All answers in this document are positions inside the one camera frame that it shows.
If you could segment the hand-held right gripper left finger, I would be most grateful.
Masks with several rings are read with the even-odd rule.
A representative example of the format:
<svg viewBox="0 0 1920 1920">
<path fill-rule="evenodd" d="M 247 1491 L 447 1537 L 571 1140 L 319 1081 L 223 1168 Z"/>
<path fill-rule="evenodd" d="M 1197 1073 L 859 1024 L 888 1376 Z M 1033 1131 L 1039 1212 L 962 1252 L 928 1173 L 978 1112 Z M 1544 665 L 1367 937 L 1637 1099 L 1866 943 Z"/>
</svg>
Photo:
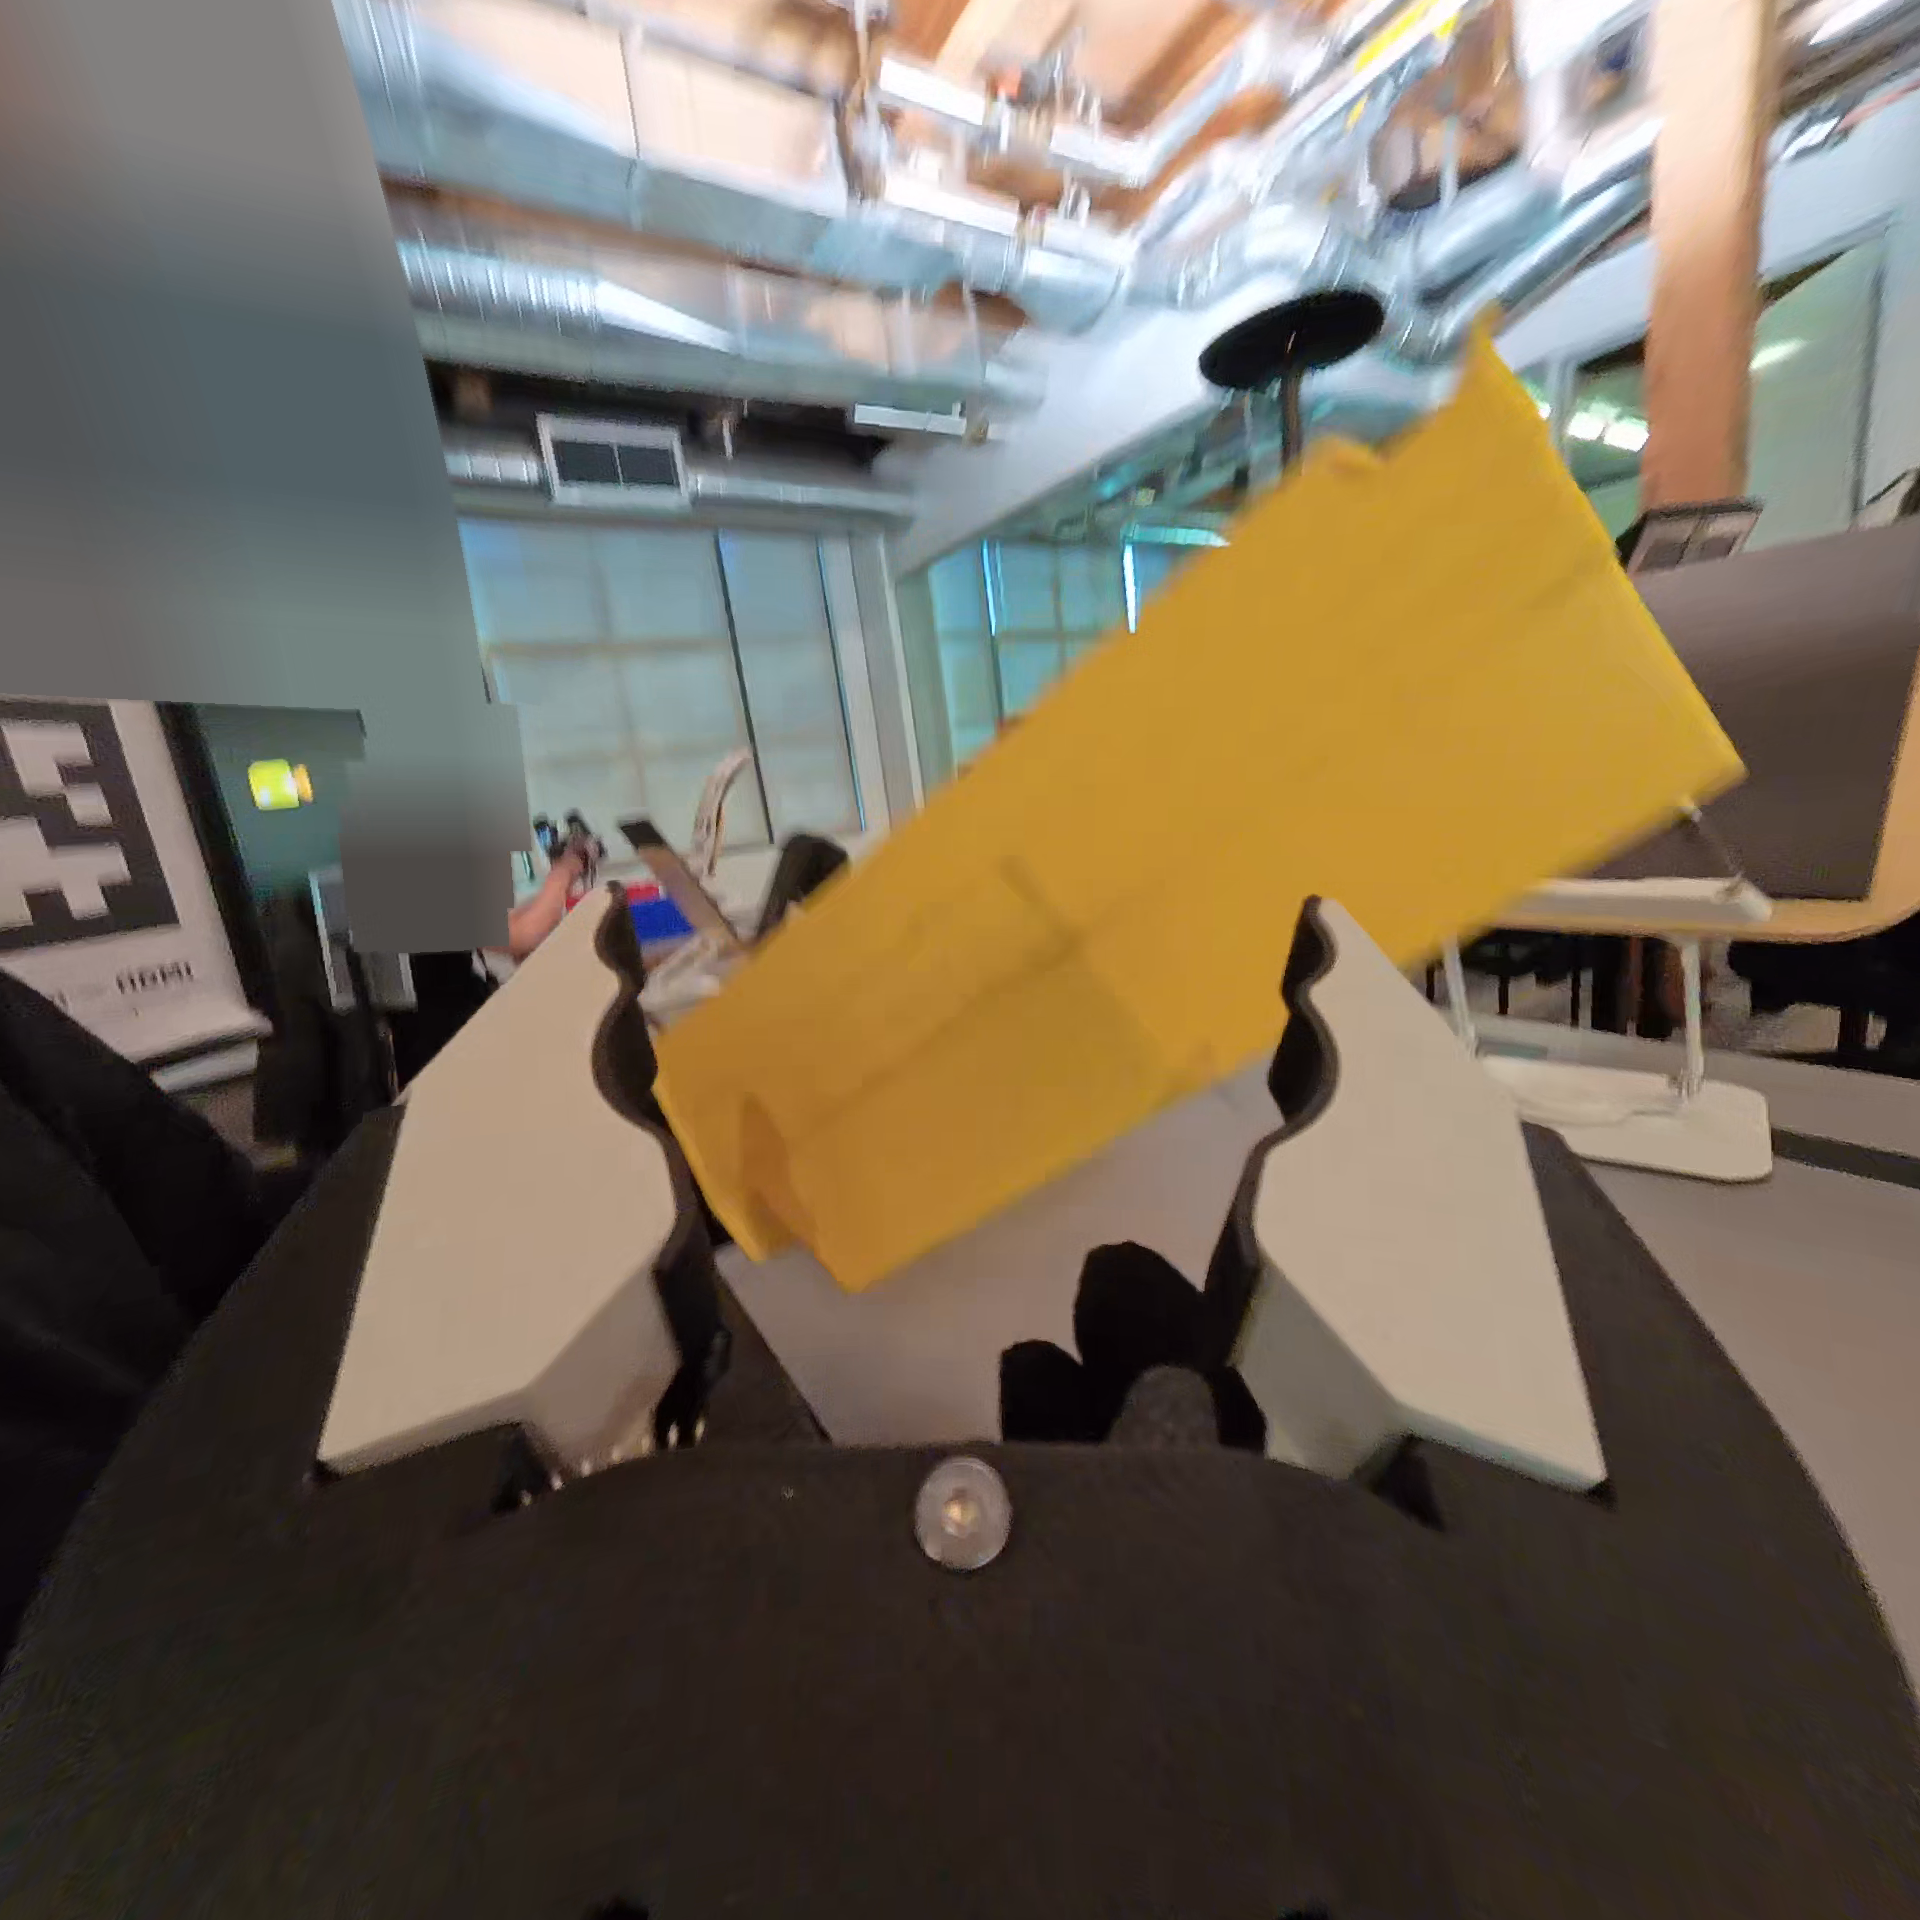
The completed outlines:
<svg viewBox="0 0 1920 1920">
<path fill-rule="evenodd" d="M 731 1333 L 657 1113 L 642 986 L 611 885 L 408 1089 L 321 1428 L 330 1474 L 509 1428 L 562 1481 L 704 1436 Z"/>
</svg>

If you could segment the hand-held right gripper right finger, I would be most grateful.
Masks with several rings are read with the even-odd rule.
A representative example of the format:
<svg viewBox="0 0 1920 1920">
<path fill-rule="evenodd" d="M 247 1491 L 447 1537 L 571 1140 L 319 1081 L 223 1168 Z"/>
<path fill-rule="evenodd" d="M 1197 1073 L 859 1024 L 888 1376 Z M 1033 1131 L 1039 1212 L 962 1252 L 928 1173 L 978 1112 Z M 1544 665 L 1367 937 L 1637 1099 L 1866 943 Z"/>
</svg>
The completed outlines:
<svg viewBox="0 0 1920 1920">
<path fill-rule="evenodd" d="M 1208 1368 L 1261 1453 L 1334 1481 L 1413 1442 L 1550 1489 L 1608 1479 L 1513 1099 L 1345 906 L 1304 903 L 1266 1073 L 1279 1128 L 1208 1266 Z"/>
</svg>

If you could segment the yellow plastic bin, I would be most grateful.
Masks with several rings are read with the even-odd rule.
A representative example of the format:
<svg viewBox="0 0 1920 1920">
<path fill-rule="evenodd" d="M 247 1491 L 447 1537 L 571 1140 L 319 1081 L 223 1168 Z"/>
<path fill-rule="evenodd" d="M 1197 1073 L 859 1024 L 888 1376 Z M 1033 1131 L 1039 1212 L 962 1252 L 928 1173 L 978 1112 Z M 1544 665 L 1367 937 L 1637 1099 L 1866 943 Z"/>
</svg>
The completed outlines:
<svg viewBox="0 0 1920 1920">
<path fill-rule="evenodd" d="M 658 1099 L 747 1259 L 859 1291 L 1271 1052 L 1311 897 L 1413 970 L 1742 779 L 1477 332 L 673 1024 Z"/>
</svg>

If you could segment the person's left hand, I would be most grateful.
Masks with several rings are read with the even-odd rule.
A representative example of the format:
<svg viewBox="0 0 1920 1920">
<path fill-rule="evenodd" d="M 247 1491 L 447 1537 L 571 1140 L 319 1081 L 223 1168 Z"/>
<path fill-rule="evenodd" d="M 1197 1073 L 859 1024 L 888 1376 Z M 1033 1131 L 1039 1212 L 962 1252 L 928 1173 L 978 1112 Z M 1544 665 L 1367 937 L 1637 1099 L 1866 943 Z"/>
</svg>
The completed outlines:
<svg viewBox="0 0 1920 1920">
<path fill-rule="evenodd" d="M 1026 1337 L 999 1356 L 999 1440 L 1030 1447 L 1266 1451 L 1246 1380 L 1217 1360 L 1209 1308 L 1163 1256 L 1093 1249 L 1072 1343 Z"/>
</svg>

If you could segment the black mesh office chair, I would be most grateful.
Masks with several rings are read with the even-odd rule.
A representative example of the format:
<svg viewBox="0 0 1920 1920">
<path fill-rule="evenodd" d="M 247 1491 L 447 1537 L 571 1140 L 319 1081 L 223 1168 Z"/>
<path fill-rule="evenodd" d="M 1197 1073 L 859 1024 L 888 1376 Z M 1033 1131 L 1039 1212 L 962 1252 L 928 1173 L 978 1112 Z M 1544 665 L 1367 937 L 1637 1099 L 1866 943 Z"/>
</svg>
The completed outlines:
<svg viewBox="0 0 1920 1920">
<path fill-rule="evenodd" d="M 849 851 L 818 833 L 791 833 L 775 857 L 774 877 L 759 900 L 754 943 L 763 944 L 805 900 L 851 865 Z"/>
</svg>

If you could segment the printed paper strip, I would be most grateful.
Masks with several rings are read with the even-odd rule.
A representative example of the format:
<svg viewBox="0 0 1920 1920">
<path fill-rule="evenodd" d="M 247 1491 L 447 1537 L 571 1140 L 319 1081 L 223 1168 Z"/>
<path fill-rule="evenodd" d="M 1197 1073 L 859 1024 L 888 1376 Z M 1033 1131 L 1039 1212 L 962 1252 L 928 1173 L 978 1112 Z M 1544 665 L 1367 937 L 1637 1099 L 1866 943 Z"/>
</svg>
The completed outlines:
<svg viewBox="0 0 1920 1920">
<path fill-rule="evenodd" d="M 753 747 L 731 751 L 709 773 L 694 817 L 688 865 L 698 881 L 717 873 L 727 843 L 727 810 L 741 778 L 757 773 Z"/>
</svg>

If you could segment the printed marker sign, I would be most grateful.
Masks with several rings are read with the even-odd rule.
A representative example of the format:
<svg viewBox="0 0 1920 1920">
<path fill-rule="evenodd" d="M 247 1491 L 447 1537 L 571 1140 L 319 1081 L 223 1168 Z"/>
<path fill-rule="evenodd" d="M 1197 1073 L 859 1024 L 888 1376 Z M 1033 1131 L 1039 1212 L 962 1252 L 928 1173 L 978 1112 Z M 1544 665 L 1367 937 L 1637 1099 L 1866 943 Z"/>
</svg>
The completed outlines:
<svg viewBox="0 0 1920 1920">
<path fill-rule="evenodd" d="M 2 962 L 135 1065 L 270 1036 L 155 705 L 5 696 Z"/>
</svg>

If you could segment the white stand with wooden board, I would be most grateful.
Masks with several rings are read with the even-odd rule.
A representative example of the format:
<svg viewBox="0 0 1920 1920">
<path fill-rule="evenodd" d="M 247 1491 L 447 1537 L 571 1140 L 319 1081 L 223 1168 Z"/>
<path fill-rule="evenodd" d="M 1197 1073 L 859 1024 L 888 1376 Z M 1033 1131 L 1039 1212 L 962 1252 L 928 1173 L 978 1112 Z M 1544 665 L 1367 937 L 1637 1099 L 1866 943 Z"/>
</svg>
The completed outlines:
<svg viewBox="0 0 1920 1920">
<path fill-rule="evenodd" d="M 1682 962 L 1682 1050 L 1631 1071 L 1495 1052 L 1459 948 L 1448 1015 L 1521 1116 L 1584 1162 L 1699 1185 L 1761 1185 L 1766 1096 L 1710 1076 L 1703 951 L 1855 948 L 1917 916 L 1914 517 L 1640 576 L 1640 595 L 1735 745 L 1744 779 L 1694 801 L 1595 873 L 1546 881 L 1498 923 L 1657 940 Z"/>
</svg>

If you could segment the white ceiling vent grille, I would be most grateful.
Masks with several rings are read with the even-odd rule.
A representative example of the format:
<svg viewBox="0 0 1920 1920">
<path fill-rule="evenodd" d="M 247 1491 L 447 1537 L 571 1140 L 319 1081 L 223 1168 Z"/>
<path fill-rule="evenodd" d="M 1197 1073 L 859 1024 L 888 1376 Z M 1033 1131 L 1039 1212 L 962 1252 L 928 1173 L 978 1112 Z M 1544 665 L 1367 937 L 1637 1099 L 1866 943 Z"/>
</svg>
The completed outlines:
<svg viewBox="0 0 1920 1920">
<path fill-rule="evenodd" d="M 562 508 L 681 517 L 694 488 L 679 429 L 651 423 L 541 417 L 544 484 Z"/>
</svg>

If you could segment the black vertical pole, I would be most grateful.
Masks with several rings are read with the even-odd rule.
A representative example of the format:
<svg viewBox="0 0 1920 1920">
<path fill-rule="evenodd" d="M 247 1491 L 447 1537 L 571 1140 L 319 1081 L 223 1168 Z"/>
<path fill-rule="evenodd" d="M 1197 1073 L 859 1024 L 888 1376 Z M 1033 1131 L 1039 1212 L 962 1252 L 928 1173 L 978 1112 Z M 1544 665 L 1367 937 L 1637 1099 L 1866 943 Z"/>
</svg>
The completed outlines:
<svg viewBox="0 0 1920 1920">
<path fill-rule="evenodd" d="M 1385 323 L 1385 303 L 1358 285 L 1328 285 L 1271 305 L 1225 328 L 1201 349 L 1197 371 L 1211 389 L 1266 395 L 1280 419 L 1280 474 L 1305 452 L 1307 376 L 1367 349 Z"/>
</svg>

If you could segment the wooden pillar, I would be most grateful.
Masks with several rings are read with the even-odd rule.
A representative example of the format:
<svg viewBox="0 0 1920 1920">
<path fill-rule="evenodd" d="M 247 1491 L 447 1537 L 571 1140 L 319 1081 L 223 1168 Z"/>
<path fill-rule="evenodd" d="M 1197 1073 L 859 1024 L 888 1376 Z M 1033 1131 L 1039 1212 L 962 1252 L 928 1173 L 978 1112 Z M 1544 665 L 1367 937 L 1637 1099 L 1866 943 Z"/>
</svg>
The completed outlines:
<svg viewBox="0 0 1920 1920">
<path fill-rule="evenodd" d="M 1779 91 L 1776 2 L 1654 9 L 1643 513 L 1744 491 Z"/>
</svg>

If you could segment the silver spiral ventilation duct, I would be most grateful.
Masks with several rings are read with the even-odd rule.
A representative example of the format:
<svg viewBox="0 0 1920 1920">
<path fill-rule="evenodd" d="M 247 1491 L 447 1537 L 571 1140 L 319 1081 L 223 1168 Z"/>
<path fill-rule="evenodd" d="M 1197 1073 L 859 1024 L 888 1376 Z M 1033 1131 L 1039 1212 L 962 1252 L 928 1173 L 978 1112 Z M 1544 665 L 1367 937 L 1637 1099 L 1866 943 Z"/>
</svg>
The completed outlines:
<svg viewBox="0 0 1920 1920">
<path fill-rule="evenodd" d="M 401 221 L 397 252 L 445 364 L 930 412 L 1043 395 L 1039 349 L 977 306 L 449 221 Z"/>
</svg>

